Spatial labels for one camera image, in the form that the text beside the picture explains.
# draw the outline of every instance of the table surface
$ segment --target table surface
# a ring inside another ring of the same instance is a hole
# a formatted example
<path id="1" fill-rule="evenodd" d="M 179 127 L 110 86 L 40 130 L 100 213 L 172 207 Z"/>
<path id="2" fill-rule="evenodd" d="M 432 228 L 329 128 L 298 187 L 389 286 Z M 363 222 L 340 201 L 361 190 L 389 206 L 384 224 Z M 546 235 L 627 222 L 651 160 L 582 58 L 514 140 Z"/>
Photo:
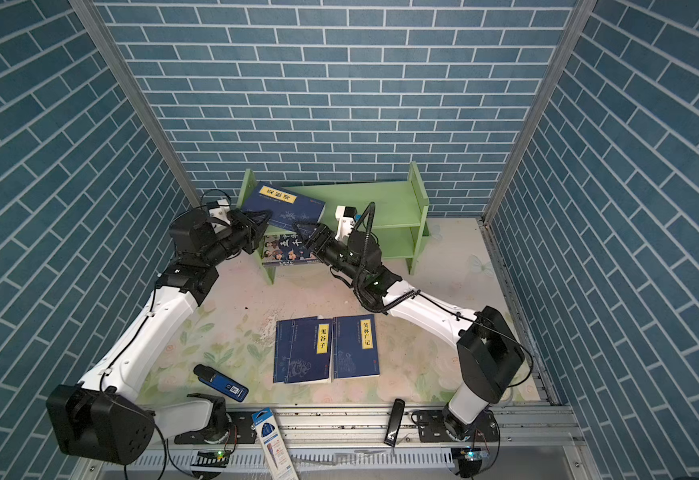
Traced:
<path id="1" fill-rule="evenodd" d="M 490 305 L 511 325 L 475 219 L 429 219 L 431 239 L 416 274 L 404 260 L 385 265 L 425 293 L 475 310 Z M 273 384 L 273 346 L 278 320 L 364 313 L 350 289 L 322 264 L 284 266 L 267 285 L 247 255 L 220 266 L 220 278 L 200 308 L 186 320 L 160 354 L 144 382 L 138 403 L 169 405 L 188 393 L 218 394 L 192 374 L 203 363 L 250 389 L 244 404 L 379 404 L 447 402 L 461 384 L 459 358 L 446 342 L 410 322 L 376 315 L 381 375 L 310 385 Z M 527 374 L 527 364 L 515 381 Z M 515 401 L 538 400 L 531 379 L 505 394 Z"/>

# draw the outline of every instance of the vertical metal post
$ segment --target vertical metal post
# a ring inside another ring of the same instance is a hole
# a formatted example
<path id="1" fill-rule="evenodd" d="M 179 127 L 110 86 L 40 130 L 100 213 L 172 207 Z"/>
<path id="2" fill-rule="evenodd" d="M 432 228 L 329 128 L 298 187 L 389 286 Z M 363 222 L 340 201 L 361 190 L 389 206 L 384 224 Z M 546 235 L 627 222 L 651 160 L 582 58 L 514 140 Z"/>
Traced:
<path id="1" fill-rule="evenodd" d="M 539 85 L 538 93 L 536 93 L 536 97 L 534 97 L 531 108 L 528 109 L 528 115 L 523 123 L 523 128 L 517 135 L 515 144 L 512 145 L 507 164 L 501 171 L 501 175 L 499 175 L 498 182 L 489 199 L 488 206 L 485 207 L 482 220 L 486 226 L 490 225 L 494 216 L 496 216 L 498 207 L 509 188 L 509 183 L 515 176 L 517 168 L 520 167 L 520 162 L 523 160 L 523 155 L 528 148 L 528 144 L 531 142 L 531 137 L 533 137 L 536 126 L 539 124 L 539 120 L 541 120 L 541 115 L 544 113 L 549 99 L 555 92 L 557 81 L 560 80 L 563 74 L 565 65 L 568 63 L 568 59 L 574 51 L 576 42 L 578 42 L 582 30 L 584 30 L 595 3 L 597 3 L 597 0 L 579 0 L 571 16 L 568 18 L 563 36 L 560 38 L 560 44 L 557 45 L 555 53 L 552 55 L 552 59 L 547 66 L 545 77 L 541 80 L 541 85 Z"/>
<path id="2" fill-rule="evenodd" d="M 170 140 L 165 135 L 165 130 L 162 129 L 162 125 L 155 117 L 149 101 L 146 100 L 143 91 L 141 91 L 141 86 L 136 82 L 128 68 L 128 63 L 125 62 L 123 54 L 117 47 L 117 43 L 115 43 L 109 29 L 104 24 L 104 19 L 99 14 L 98 9 L 96 9 L 93 0 L 70 0 L 70 4 L 80 22 L 85 26 L 90 39 L 93 40 L 94 45 L 96 45 L 99 53 L 101 53 L 104 61 L 112 71 L 120 88 L 123 89 L 125 96 L 130 101 L 133 110 L 136 111 L 136 115 L 139 116 L 146 132 L 162 154 L 162 159 L 165 160 L 173 176 L 176 177 L 176 181 L 179 182 L 184 194 L 190 200 L 192 206 L 200 205 L 200 197 L 197 196 L 197 191 L 194 185 L 192 185 L 189 175 L 187 175 L 186 170 L 181 165 L 179 155 L 173 149 Z"/>

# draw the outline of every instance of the comic book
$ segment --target comic book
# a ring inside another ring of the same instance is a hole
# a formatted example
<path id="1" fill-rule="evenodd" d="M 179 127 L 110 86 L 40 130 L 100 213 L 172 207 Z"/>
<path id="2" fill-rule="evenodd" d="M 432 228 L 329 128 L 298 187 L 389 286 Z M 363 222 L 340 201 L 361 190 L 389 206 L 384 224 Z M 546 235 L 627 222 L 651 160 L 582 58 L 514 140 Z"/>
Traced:
<path id="1" fill-rule="evenodd" d="M 264 266 L 317 264 L 320 262 L 312 254 L 312 251 L 304 246 L 296 234 L 265 236 L 262 260 Z"/>

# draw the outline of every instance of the blue and white package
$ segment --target blue and white package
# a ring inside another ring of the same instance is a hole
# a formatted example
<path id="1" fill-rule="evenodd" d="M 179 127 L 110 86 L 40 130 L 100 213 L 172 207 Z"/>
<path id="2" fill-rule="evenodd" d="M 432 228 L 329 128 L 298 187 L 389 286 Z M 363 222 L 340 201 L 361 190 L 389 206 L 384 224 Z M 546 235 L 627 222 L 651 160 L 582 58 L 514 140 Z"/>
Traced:
<path id="1" fill-rule="evenodd" d="M 296 469 L 291 462 L 286 444 L 280 436 L 280 431 L 275 422 L 272 410 L 264 408 L 253 414 L 253 426 L 261 448 L 264 450 L 264 458 L 274 480 L 298 480 Z"/>

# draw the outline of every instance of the robotic arm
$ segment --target robotic arm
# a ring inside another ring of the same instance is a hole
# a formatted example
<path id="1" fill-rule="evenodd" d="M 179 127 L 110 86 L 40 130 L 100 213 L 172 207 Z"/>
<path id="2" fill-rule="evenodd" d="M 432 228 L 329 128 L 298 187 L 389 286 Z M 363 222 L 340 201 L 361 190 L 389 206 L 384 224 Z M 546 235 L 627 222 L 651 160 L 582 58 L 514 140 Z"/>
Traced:
<path id="1" fill-rule="evenodd" d="M 334 274 L 366 310 L 392 313 L 456 347 L 464 384 L 445 407 L 445 426 L 453 438 L 468 438 L 477 415 L 498 402 L 523 362 L 520 344 L 497 310 L 475 312 L 426 296 L 383 266 L 371 234 L 373 203 L 357 222 L 354 208 L 339 209 L 338 234 L 324 224 L 294 224 L 294 230 L 332 272 L 352 280 Z M 192 431 L 205 432 L 210 442 L 226 435 L 223 402 L 212 397 L 194 394 L 189 402 L 155 409 L 135 401 L 160 352 L 210 292 L 216 266 L 242 251 L 251 254 L 269 217 L 268 211 L 243 213 L 214 203 L 173 221 L 176 255 L 143 310 L 75 386 L 59 385 L 47 399 L 63 453 L 126 465 L 156 440 Z"/>

